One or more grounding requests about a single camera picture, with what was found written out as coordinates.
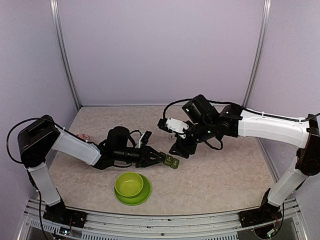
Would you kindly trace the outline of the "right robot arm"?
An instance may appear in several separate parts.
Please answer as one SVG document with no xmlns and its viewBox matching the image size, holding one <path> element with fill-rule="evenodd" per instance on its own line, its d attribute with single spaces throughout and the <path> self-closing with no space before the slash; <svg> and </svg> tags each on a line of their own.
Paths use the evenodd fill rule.
<svg viewBox="0 0 320 240">
<path fill-rule="evenodd" d="M 253 137 L 282 142 L 297 147 L 296 163 L 293 164 L 277 183 L 266 192 L 265 202 L 256 210 L 256 218 L 266 222 L 285 199 L 310 176 L 320 172 L 320 131 L 317 116 L 286 117 L 254 111 L 233 102 L 224 102 L 218 111 L 212 100 L 202 94 L 183 99 L 182 110 L 188 121 L 166 116 L 168 104 L 158 121 L 158 128 L 173 133 L 175 143 L 170 149 L 172 155 L 187 159 L 193 155 L 199 143 L 208 143 L 211 138 L 219 142 L 224 136 Z"/>
</svg>

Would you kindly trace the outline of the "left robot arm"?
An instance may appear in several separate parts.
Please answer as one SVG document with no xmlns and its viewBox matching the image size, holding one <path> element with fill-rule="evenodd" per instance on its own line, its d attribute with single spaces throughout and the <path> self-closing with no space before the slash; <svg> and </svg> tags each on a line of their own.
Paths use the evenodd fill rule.
<svg viewBox="0 0 320 240">
<path fill-rule="evenodd" d="M 31 181 L 39 191 L 49 212 L 57 221 L 63 223 L 70 218 L 70 211 L 64 207 L 49 169 L 46 157 L 55 151 L 77 159 L 98 170 L 114 167 L 116 162 L 133 164 L 136 168 L 147 168 L 164 163 L 166 154 L 147 145 L 151 135 L 147 131 L 137 146 L 129 129 L 116 126 L 108 131 L 100 143 L 86 141 L 57 125 L 50 115 L 30 119 L 30 125 L 17 135 L 20 160 L 26 168 Z"/>
</svg>

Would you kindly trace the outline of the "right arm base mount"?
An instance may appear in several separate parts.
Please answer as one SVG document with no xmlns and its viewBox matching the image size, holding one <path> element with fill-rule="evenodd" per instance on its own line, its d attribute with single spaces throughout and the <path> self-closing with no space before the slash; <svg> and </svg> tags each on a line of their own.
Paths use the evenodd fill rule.
<svg viewBox="0 0 320 240">
<path fill-rule="evenodd" d="M 282 213 L 279 210 L 275 212 L 268 210 L 261 210 L 259 208 L 240 211 L 238 213 L 239 221 L 242 228 L 251 227 L 255 225 L 260 225 L 276 220 L 276 218 L 281 219 Z"/>
</svg>

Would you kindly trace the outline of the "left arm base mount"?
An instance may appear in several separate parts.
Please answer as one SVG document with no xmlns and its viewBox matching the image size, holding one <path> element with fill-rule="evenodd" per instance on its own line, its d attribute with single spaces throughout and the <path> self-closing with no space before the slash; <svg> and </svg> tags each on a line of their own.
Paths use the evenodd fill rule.
<svg viewBox="0 0 320 240">
<path fill-rule="evenodd" d="M 73 209 L 47 209 L 43 214 L 45 220 L 67 225 L 69 227 L 83 228 L 87 219 L 87 213 Z"/>
</svg>

